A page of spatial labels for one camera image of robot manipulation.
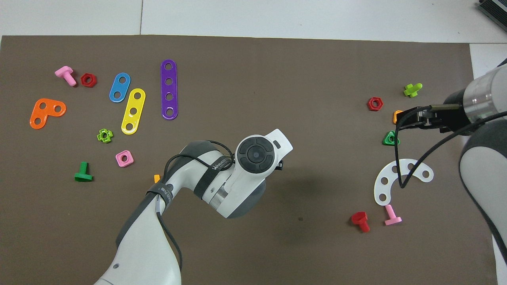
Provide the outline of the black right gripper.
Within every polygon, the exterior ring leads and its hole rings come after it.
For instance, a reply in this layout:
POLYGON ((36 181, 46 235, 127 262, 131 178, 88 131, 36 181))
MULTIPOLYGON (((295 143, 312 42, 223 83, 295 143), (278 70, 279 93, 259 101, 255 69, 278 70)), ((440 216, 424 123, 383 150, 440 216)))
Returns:
MULTIPOLYGON (((435 112, 435 116, 430 119, 431 125, 440 129, 440 133, 455 132, 459 129, 471 124, 464 112, 463 97, 464 89, 449 95, 444 104, 458 104, 460 107, 455 110, 440 110, 435 112)), ((431 109, 431 106, 417 106, 396 114, 399 129, 427 129, 430 127, 427 118, 411 118, 416 116, 418 112, 431 109)))

